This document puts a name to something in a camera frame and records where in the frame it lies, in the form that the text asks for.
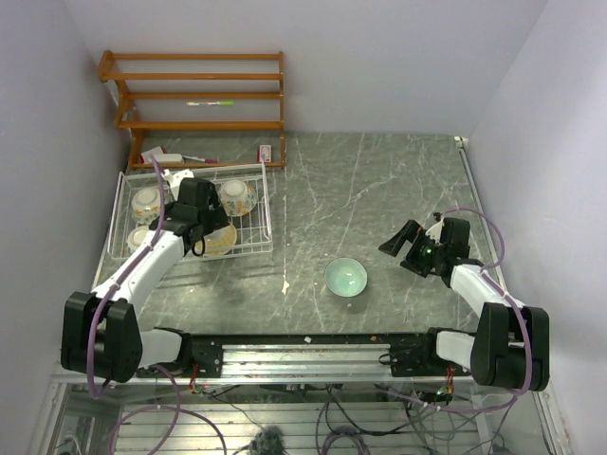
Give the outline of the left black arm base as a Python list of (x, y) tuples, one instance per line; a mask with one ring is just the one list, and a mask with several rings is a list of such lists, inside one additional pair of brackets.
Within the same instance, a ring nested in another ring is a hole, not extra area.
[(203, 378), (217, 378), (222, 370), (223, 351), (215, 344), (198, 338), (146, 337), (135, 377), (159, 377), (156, 364), (176, 377), (196, 373)]

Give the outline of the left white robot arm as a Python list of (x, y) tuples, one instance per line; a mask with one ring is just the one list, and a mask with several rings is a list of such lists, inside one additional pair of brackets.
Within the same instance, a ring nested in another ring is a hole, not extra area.
[(140, 369), (159, 364), (172, 376), (193, 366), (191, 335), (167, 328), (143, 332), (139, 307), (160, 280), (205, 236), (228, 225), (215, 185), (184, 178), (177, 198), (161, 209), (135, 252), (105, 282), (75, 292), (65, 302), (60, 361), (89, 382), (128, 382)]

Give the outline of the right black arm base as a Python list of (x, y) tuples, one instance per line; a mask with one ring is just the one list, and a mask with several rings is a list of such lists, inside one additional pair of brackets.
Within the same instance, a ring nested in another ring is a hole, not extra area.
[(392, 377), (419, 377), (438, 375), (427, 348), (420, 344), (411, 346), (391, 346), (387, 353), (377, 359), (387, 366)]

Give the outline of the blue yellow sun bowl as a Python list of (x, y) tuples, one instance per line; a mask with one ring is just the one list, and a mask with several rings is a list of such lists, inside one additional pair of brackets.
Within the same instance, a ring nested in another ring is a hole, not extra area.
[(204, 243), (199, 242), (197, 247), (204, 246), (204, 258), (212, 258), (227, 254), (236, 245), (237, 230), (233, 224), (205, 235)]

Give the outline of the wooden shelf rack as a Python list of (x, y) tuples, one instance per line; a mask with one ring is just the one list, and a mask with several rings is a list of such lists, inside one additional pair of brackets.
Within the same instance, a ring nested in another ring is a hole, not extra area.
[[(114, 124), (131, 137), (128, 166), (140, 162), (153, 133), (234, 133), (276, 139), (269, 167), (286, 164), (285, 54), (124, 53), (105, 50), (97, 77), (117, 88)], [(233, 106), (187, 101), (233, 100)]]

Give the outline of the orange blue floral bowl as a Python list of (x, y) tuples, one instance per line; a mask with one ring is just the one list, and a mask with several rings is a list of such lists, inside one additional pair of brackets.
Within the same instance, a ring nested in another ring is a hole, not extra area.
[(148, 226), (139, 226), (131, 230), (127, 236), (127, 251), (135, 254), (141, 246), (148, 246), (155, 232)]

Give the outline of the pink white pen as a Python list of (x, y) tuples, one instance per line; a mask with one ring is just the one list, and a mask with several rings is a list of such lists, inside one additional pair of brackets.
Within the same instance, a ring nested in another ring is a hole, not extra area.
[(202, 158), (202, 157), (191, 156), (191, 155), (183, 155), (183, 158), (184, 158), (184, 160), (193, 161), (193, 162), (197, 162), (197, 163), (218, 164), (217, 160), (214, 160), (211, 158)]

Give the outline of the orange star leaf bowl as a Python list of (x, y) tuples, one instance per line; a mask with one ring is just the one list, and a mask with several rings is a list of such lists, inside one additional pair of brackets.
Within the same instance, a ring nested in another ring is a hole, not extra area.
[(145, 187), (135, 192), (131, 199), (131, 214), (140, 225), (149, 226), (160, 212), (158, 187)]

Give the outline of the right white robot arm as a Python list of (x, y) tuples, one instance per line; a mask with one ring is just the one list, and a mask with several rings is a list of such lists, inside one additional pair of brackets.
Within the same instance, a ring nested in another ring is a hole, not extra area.
[(436, 214), (424, 228), (408, 221), (379, 251), (396, 256), (409, 248), (401, 267), (426, 278), (436, 276), (478, 316), (475, 332), (432, 327), (406, 334), (383, 355), (393, 374), (412, 368), (436, 375), (458, 366), (481, 386), (543, 391), (549, 382), (549, 316), (509, 296), (469, 255), (470, 223)]

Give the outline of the star and leaves bowl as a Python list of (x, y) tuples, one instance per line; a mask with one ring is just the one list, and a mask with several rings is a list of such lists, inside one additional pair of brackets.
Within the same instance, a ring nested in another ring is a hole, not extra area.
[(257, 191), (250, 184), (239, 179), (222, 183), (219, 197), (229, 217), (241, 217), (251, 213), (258, 202)]

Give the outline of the aluminium mounting rail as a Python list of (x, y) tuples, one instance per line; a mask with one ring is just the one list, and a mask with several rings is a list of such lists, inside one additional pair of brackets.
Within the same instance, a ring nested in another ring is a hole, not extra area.
[[(420, 344), (420, 338), (406, 340), (402, 337), (396, 343), (381, 343), (370, 338), (361, 343), (310, 343), (287, 344), (224, 344), (215, 342), (223, 351), (222, 370), (217, 378), (203, 378), (196, 373), (188, 377), (177, 377), (185, 383), (190, 378), (203, 384), (231, 383), (278, 383), (278, 382), (346, 382), (362, 380), (383, 382), (392, 377), (387, 366), (377, 359), (387, 353), (391, 346), (411, 346)], [(441, 360), (431, 355), (432, 363), (437, 367), (438, 375), (419, 376), (420, 378), (446, 378), (448, 369), (454, 375), (466, 377), (469, 372), (452, 361)]]

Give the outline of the small red white box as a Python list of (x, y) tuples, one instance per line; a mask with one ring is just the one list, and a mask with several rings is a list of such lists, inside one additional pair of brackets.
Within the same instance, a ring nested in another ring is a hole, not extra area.
[(257, 161), (270, 163), (272, 161), (272, 146), (269, 144), (259, 145), (257, 148)]

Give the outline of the plain light teal bowl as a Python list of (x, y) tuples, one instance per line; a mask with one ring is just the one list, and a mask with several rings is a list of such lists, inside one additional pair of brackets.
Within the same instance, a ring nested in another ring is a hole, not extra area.
[(361, 294), (368, 282), (366, 269), (352, 258), (333, 260), (325, 268), (323, 277), (327, 288), (342, 298), (353, 298)]

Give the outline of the green white pen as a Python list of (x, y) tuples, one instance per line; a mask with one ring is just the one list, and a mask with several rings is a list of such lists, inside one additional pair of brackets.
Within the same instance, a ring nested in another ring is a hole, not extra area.
[(200, 106), (233, 106), (233, 100), (215, 100), (215, 101), (187, 101), (187, 106), (200, 107)]

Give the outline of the white eraser block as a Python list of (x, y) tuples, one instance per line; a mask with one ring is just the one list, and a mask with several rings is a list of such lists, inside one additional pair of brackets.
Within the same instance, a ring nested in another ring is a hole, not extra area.
[(185, 162), (180, 154), (159, 154), (154, 155), (153, 159), (159, 164), (182, 164)]

